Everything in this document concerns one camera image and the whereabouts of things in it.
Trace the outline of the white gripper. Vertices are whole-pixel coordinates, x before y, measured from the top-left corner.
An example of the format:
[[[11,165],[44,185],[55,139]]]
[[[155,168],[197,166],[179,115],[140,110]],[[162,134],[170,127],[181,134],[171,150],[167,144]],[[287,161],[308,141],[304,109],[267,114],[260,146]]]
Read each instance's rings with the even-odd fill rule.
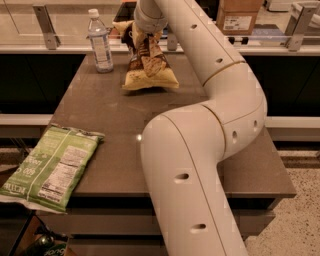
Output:
[[[154,34],[167,26],[167,19],[157,6],[137,6],[132,23],[132,40],[135,48],[145,39],[145,33]]]

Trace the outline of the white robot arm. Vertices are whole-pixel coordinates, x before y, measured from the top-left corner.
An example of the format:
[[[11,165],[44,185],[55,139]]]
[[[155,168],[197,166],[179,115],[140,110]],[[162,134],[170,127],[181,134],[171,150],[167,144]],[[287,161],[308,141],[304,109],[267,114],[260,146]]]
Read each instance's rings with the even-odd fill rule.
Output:
[[[142,133],[142,168],[168,255],[248,256],[217,165],[261,132],[264,92],[195,0],[137,0],[134,18],[148,33],[171,27],[208,97],[158,115]]]

